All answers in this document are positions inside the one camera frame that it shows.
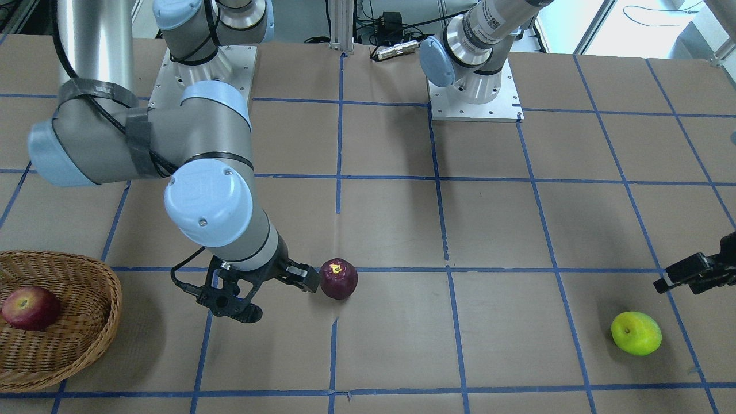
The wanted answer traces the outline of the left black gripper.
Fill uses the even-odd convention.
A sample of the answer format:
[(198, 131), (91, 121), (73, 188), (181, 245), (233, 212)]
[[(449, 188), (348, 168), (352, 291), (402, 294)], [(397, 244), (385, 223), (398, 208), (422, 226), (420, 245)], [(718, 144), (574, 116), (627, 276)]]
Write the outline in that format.
[(720, 240), (720, 251), (713, 257), (697, 252), (665, 268), (668, 280), (655, 280), (657, 293), (664, 294), (676, 286), (689, 286), (692, 294), (702, 294), (735, 283), (735, 233)]

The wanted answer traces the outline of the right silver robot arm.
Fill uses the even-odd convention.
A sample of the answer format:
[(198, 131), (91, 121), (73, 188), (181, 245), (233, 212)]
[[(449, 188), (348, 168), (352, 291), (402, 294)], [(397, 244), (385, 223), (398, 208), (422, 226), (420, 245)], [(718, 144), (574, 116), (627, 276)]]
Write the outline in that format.
[(277, 279), (314, 293), (320, 275), (289, 258), (255, 189), (247, 98), (229, 76), (187, 80), (174, 105), (132, 92), (131, 11), (123, 1), (49, 3), (62, 82), (57, 112), (27, 139), (32, 165), (60, 187), (169, 177), (166, 211), (224, 280)]

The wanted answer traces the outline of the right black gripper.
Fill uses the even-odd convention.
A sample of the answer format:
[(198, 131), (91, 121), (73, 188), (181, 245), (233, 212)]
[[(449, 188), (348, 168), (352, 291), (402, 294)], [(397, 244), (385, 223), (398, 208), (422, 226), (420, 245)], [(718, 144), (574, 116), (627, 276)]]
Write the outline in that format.
[[(221, 283), (231, 294), (254, 294), (270, 280), (296, 286), (305, 293), (315, 293), (320, 287), (320, 273), (305, 263), (289, 259), (289, 251), (281, 235), (270, 233), (264, 247), (247, 261), (221, 260)], [(245, 281), (249, 291), (242, 291)]]

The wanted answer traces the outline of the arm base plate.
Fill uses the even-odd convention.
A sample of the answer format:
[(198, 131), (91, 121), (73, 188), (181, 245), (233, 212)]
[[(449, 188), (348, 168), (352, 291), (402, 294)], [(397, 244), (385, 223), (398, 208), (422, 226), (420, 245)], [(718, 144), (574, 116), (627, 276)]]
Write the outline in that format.
[(525, 116), (508, 60), (492, 75), (468, 74), (449, 87), (427, 82), (434, 120), (518, 122)]
[(179, 106), (182, 100), (199, 97), (223, 98), (226, 103), (233, 103), (234, 93), (226, 92), (228, 84), (245, 101), (236, 107), (249, 112), (252, 86), (255, 78), (258, 47), (255, 45), (227, 45), (218, 50), (216, 56), (199, 66), (188, 66), (174, 63), (169, 49), (166, 49), (154, 87), (149, 106), (151, 108), (170, 108)]

